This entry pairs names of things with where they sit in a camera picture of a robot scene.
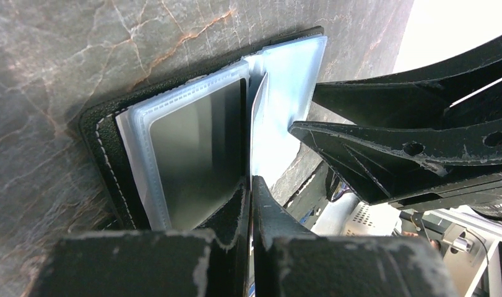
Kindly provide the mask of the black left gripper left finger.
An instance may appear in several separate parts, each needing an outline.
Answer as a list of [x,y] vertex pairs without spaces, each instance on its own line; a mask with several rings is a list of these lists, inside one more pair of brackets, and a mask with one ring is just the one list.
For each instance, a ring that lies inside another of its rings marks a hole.
[[248,182],[191,231],[93,231],[59,240],[31,296],[246,296]]

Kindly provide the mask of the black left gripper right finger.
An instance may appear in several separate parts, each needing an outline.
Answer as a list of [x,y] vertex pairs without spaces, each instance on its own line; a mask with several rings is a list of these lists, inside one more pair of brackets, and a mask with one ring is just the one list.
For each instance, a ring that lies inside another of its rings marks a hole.
[[439,252],[407,236],[318,236],[252,178],[257,296],[457,296]]

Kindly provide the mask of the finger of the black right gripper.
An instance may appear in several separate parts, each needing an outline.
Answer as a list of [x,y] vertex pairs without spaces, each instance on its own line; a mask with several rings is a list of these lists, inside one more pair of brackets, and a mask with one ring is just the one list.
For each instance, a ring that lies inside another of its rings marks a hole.
[[313,102],[359,126],[429,128],[452,103],[500,78],[502,35],[418,69],[318,83]]

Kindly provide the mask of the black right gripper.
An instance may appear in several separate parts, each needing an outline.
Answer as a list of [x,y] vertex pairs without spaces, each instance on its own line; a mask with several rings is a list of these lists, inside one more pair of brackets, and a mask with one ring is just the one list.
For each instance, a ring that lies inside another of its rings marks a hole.
[[466,205],[502,220],[502,119],[441,130],[297,121],[289,131],[367,204]]

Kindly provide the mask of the black card holder wallet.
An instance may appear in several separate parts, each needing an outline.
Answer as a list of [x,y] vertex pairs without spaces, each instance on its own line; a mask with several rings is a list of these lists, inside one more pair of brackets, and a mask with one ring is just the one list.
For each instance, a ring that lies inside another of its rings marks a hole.
[[275,184],[300,141],[327,36],[262,40],[83,111],[79,129],[111,200],[112,228],[190,230],[241,177]]

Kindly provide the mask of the black credit card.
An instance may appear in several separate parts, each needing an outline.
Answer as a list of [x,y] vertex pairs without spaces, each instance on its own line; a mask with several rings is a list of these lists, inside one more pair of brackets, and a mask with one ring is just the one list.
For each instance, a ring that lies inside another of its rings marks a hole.
[[241,175],[246,81],[236,80],[150,127],[171,227],[191,230],[232,195]]

